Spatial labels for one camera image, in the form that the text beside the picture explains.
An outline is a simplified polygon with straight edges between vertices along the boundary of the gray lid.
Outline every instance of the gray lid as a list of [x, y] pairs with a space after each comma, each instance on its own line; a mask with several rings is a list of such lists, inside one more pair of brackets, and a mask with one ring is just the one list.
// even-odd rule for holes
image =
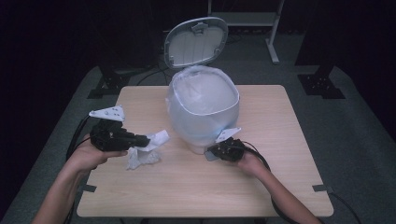
[[184, 68], [214, 61], [224, 49], [227, 23], [217, 17], [185, 21], [166, 37], [164, 59], [169, 68]]

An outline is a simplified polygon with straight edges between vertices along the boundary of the white plastic mount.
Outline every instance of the white plastic mount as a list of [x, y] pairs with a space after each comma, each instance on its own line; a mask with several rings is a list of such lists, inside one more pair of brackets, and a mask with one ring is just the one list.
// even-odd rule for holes
[[101, 110], [93, 110], [90, 112], [90, 116], [99, 119], [125, 121], [125, 115], [123, 113], [122, 105], [116, 105]]
[[233, 136], [234, 134], [238, 133], [241, 131], [241, 128], [233, 128], [233, 129], [224, 129], [221, 131], [218, 139], [216, 139], [216, 143], [222, 142], [227, 140], [229, 137]]

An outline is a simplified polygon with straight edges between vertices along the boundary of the hand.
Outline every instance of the hand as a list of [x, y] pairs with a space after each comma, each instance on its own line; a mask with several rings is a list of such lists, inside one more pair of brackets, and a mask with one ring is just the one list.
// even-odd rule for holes
[[257, 158], [252, 153], [245, 151], [242, 159], [237, 163], [238, 167], [241, 168], [248, 175], [256, 176], [259, 172], [268, 171], [268, 169], [264, 166], [262, 161]]
[[87, 140], [78, 146], [67, 161], [66, 166], [80, 174], [87, 174], [98, 165], [105, 163], [108, 158], [121, 157], [127, 154], [128, 151], [101, 151], [91, 144], [90, 140]]

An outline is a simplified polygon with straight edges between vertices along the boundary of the lid handle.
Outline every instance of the lid handle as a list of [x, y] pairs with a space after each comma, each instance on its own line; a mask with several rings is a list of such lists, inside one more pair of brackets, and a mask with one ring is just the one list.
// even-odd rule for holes
[[192, 26], [191, 29], [195, 35], [202, 35], [204, 33], [204, 29], [207, 29], [207, 27], [209, 26], [206, 23], [200, 21], [198, 24]]

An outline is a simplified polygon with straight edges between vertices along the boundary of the forearm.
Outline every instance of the forearm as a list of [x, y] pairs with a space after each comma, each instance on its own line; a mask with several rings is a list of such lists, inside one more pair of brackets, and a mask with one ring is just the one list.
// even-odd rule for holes
[[271, 194], [277, 207], [298, 223], [320, 223], [319, 220], [266, 169], [257, 173], [258, 179]]
[[64, 223], [83, 174], [65, 166], [49, 189], [32, 223]]

